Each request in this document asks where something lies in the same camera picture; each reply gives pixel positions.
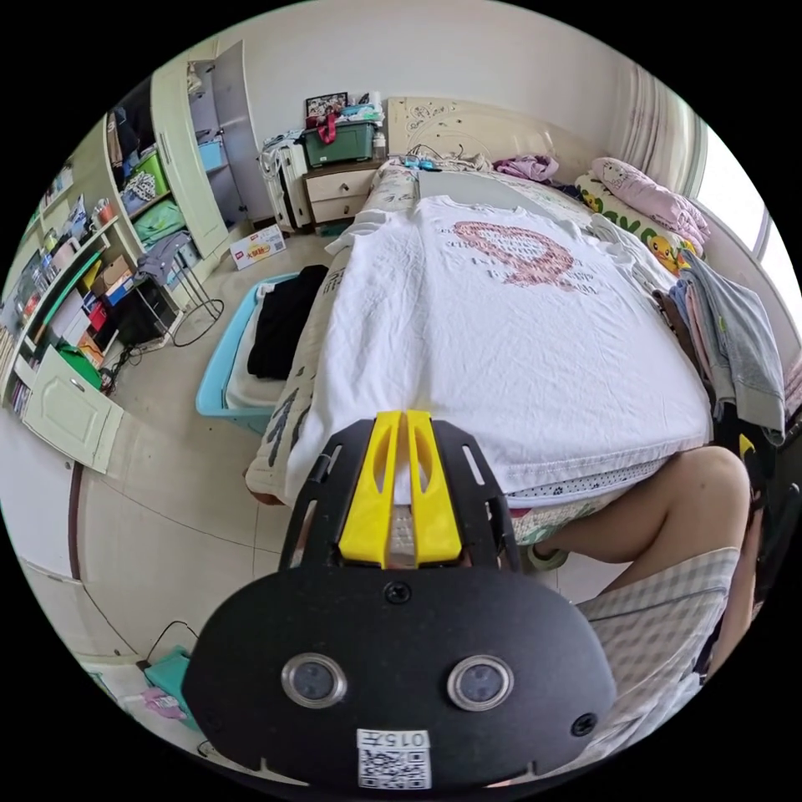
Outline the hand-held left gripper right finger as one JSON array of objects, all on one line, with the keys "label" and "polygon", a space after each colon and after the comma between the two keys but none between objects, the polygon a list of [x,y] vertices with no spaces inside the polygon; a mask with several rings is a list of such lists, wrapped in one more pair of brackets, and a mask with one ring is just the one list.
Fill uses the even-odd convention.
[{"label": "hand-held left gripper right finger", "polygon": [[456,562],[463,546],[430,415],[406,413],[414,559],[417,565]]}]

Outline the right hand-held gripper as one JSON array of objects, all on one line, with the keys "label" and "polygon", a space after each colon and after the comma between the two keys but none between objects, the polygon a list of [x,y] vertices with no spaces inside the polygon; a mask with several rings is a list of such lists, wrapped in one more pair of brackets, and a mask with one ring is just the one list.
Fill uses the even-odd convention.
[{"label": "right hand-held gripper", "polygon": [[727,410],[720,444],[746,464],[756,500],[763,504],[762,539],[753,614],[757,615],[777,580],[791,541],[801,532],[801,412],[789,420],[784,442],[772,445],[762,429]]}]

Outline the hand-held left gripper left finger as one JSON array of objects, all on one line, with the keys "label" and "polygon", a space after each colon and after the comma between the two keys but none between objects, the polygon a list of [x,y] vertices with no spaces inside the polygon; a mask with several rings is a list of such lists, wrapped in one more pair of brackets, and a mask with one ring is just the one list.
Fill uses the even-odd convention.
[{"label": "hand-held left gripper left finger", "polygon": [[373,421],[338,541],[346,562],[388,566],[401,418],[399,411],[382,412]]}]

